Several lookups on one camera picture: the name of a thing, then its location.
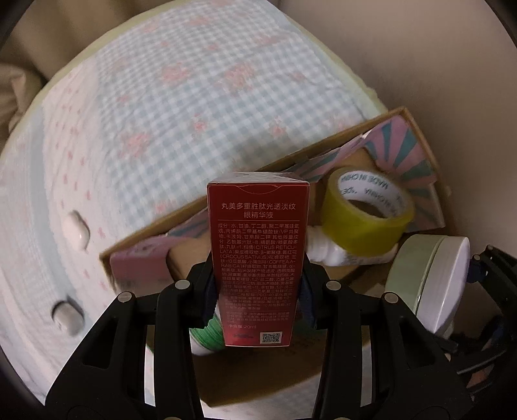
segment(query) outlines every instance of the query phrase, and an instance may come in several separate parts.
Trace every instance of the packing tape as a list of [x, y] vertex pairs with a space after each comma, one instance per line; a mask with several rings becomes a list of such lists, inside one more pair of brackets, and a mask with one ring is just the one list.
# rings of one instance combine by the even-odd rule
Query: packing tape
[[[379, 216], [361, 210], [364, 204]], [[380, 173], [354, 167], [331, 174], [321, 211], [325, 234], [359, 257], [387, 253], [414, 215], [409, 193]]]

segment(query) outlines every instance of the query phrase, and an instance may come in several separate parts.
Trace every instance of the white button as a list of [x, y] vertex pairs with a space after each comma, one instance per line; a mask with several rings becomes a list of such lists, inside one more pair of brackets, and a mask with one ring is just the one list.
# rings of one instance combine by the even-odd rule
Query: white button
[[62, 228], [63, 235], [74, 249], [77, 251], [86, 249], [90, 240], [90, 231], [78, 212], [68, 213], [63, 220]]
[[65, 301], [59, 302], [56, 305], [52, 313], [52, 319], [57, 327], [69, 336], [78, 334], [84, 327], [83, 316], [77, 309]]

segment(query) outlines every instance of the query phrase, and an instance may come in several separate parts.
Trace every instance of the wall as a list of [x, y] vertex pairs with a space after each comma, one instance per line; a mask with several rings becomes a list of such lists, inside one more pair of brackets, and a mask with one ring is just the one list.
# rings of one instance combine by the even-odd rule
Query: wall
[[282, 0], [387, 107], [406, 105], [473, 251], [517, 256], [517, 49], [483, 0]]

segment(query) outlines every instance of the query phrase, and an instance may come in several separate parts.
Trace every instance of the white bottle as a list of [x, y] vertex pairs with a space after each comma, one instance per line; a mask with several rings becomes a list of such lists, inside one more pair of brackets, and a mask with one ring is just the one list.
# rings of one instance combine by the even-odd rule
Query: white bottle
[[71, 337], [77, 335], [84, 327], [83, 315], [66, 301], [56, 304], [52, 311], [52, 319], [61, 331]]
[[321, 263], [330, 267], [340, 265], [370, 265], [391, 261], [397, 254], [398, 244], [395, 244], [386, 254], [376, 257], [358, 257], [350, 254], [332, 241], [321, 226], [307, 226], [305, 252], [311, 262]]
[[77, 211], [68, 213], [62, 222], [63, 236], [77, 251], [86, 249], [90, 240], [90, 230]]

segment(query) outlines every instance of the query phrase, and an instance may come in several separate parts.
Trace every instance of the metal screw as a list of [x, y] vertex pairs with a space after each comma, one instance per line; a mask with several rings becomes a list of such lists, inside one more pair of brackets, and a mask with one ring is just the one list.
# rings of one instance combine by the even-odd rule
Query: metal screw
[[335, 281], [335, 280], [330, 280], [327, 282], [327, 289], [328, 290], [339, 290], [341, 288], [341, 283], [339, 283], [338, 281]]
[[132, 297], [133, 297], [133, 295], [131, 294], [131, 292], [122, 292], [117, 296], [117, 299], [119, 302], [124, 303], [124, 302], [129, 302]]
[[185, 290], [190, 287], [190, 282], [188, 280], [178, 280], [174, 283], [174, 286], [179, 290]]
[[391, 292], [388, 292], [384, 295], [384, 300], [388, 303], [397, 303], [399, 301], [399, 297]]

